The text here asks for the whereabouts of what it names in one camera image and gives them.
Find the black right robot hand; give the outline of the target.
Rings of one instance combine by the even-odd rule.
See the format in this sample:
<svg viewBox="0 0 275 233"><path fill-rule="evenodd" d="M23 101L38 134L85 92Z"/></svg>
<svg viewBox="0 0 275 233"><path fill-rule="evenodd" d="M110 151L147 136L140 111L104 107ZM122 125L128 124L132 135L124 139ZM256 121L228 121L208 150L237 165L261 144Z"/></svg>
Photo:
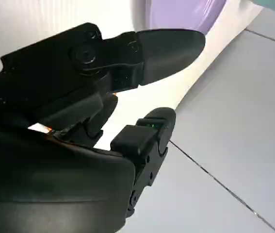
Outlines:
<svg viewBox="0 0 275 233"><path fill-rule="evenodd" d="M84 23L1 57L0 233L115 233L168 153L176 122L156 108L95 148L116 93L167 78L202 53L188 29L103 39Z"/></svg>

